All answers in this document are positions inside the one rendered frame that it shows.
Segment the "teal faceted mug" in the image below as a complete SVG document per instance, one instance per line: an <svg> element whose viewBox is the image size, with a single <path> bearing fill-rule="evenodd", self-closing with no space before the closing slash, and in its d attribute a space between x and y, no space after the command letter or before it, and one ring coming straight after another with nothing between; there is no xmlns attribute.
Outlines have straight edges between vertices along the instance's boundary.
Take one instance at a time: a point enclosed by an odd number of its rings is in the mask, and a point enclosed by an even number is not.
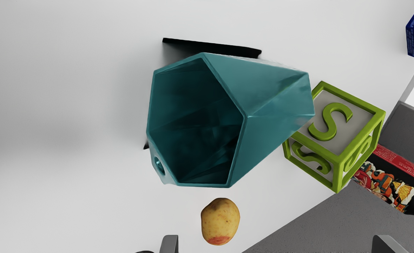
<svg viewBox="0 0 414 253"><path fill-rule="evenodd" d="M152 165L163 184L229 188L314 115L308 73L198 53L154 71Z"/></svg>

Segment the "green letter block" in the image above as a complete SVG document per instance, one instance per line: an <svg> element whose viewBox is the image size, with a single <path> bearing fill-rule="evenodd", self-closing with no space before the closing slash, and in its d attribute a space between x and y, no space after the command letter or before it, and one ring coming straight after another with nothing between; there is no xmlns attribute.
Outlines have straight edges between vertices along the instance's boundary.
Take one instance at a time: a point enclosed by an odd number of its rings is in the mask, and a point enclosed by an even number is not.
<svg viewBox="0 0 414 253"><path fill-rule="evenodd" d="M284 156L338 193L375 150L386 112L323 81L312 97L315 116L282 144Z"/></svg>

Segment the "black box with red print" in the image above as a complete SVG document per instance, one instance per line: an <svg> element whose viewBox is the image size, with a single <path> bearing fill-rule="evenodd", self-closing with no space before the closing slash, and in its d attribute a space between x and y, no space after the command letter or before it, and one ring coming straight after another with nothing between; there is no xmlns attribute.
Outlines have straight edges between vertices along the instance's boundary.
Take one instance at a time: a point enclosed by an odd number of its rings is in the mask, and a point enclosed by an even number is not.
<svg viewBox="0 0 414 253"><path fill-rule="evenodd" d="M352 180L406 215L414 215L414 163L377 145Z"/></svg>

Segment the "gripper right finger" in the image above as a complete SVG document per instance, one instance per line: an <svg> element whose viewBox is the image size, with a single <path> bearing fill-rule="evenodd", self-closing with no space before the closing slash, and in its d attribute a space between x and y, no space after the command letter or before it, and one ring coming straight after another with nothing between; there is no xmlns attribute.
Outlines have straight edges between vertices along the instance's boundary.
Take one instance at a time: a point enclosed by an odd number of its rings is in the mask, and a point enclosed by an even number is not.
<svg viewBox="0 0 414 253"><path fill-rule="evenodd" d="M371 253L409 253L389 235L374 235Z"/></svg>

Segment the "yellow potato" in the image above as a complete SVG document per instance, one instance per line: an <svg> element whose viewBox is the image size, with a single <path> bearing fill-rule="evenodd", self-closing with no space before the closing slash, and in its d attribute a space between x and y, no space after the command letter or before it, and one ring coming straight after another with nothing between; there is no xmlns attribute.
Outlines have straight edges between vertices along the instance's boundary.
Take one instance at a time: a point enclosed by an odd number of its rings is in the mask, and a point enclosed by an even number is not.
<svg viewBox="0 0 414 253"><path fill-rule="evenodd" d="M241 217L237 205L228 198L219 197L201 211L201 231L210 245L227 244L236 234Z"/></svg>

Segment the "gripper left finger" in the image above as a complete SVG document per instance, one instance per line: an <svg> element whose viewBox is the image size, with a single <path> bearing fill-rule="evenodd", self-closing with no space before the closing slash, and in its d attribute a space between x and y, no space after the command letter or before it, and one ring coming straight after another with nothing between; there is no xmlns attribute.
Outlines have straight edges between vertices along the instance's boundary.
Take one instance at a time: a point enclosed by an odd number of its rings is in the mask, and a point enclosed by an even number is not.
<svg viewBox="0 0 414 253"><path fill-rule="evenodd" d="M179 253L178 235L165 235L160 246L160 253Z"/></svg>

